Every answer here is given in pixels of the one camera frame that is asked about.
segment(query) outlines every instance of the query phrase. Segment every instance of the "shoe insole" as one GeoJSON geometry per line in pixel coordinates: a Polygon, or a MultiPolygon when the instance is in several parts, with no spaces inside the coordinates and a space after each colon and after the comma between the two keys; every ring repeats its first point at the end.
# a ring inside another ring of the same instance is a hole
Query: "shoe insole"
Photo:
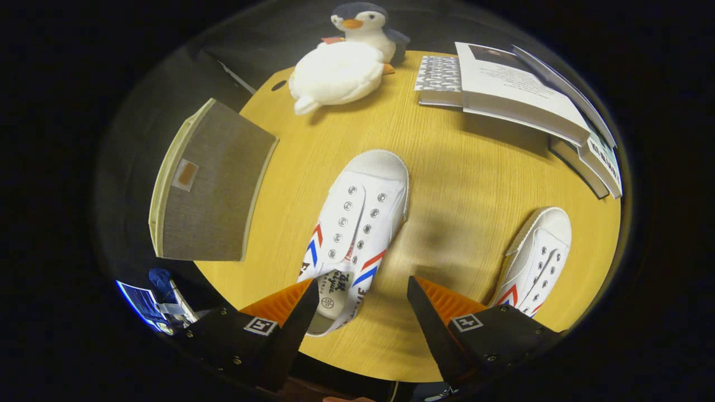
{"type": "Polygon", "coordinates": [[[335,320],[347,301],[347,292],[352,284],[352,273],[332,270],[318,278],[318,314],[335,320]]]}

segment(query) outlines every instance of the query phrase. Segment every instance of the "blue object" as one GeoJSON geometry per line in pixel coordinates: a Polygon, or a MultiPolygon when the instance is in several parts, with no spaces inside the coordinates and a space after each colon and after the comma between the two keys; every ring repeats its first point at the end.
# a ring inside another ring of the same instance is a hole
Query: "blue object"
{"type": "Polygon", "coordinates": [[[151,290],[137,288],[119,281],[117,281],[117,286],[119,286],[119,289],[122,291],[124,297],[127,298],[129,304],[132,305],[134,311],[153,329],[159,330],[157,323],[169,325],[169,321],[167,321],[164,315],[158,311],[154,305],[156,300],[151,290]]]}
{"type": "Polygon", "coordinates": [[[160,303],[178,304],[176,296],[174,296],[174,288],[171,284],[172,274],[161,268],[152,268],[149,270],[149,280],[157,289],[160,303]]]}

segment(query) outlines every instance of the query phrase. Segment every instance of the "white plush toy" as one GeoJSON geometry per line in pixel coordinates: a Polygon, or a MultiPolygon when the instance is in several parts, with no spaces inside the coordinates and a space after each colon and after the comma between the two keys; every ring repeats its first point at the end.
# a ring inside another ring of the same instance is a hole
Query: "white plush toy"
{"type": "Polygon", "coordinates": [[[341,41],[311,51],[288,79],[295,114],[366,96],[380,86],[384,68],[382,52],[360,42],[341,41]]]}

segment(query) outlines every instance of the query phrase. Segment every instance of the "wooden table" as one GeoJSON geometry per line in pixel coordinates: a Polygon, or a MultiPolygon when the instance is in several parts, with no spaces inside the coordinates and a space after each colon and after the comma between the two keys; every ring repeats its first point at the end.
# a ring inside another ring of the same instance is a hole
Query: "wooden table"
{"type": "Polygon", "coordinates": [[[343,167],[369,149],[399,155],[410,172],[408,220],[385,255],[356,319],[300,351],[365,376],[440,381],[406,298],[419,275],[487,303],[512,239],[537,208],[562,207],[571,218],[568,262],[534,317],[552,330],[572,325],[608,272],[621,203],[597,200],[547,150],[547,134],[456,108],[418,104],[413,91],[422,55],[408,52],[396,73],[359,101],[295,116],[278,72],[241,115],[280,138],[263,179],[245,261],[202,262],[199,269],[236,308],[295,282],[310,234],[343,167]]]}

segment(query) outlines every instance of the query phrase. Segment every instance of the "canvas shoe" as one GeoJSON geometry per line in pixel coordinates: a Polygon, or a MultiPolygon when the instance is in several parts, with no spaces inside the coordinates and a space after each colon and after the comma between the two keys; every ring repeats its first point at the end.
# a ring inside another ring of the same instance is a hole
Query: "canvas shoe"
{"type": "Polygon", "coordinates": [[[326,335],[349,323],[407,217],[405,163],[376,149],[355,157],[328,191],[298,282],[317,278],[320,302],[306,332],[326,335]]]}
{"type": "Polygon", "coordinates": [[[531,317],[556,284],[571,247],[571,222],[561,208],[534,212],[506,252],[488,307],[509,304],[531,317]]]}

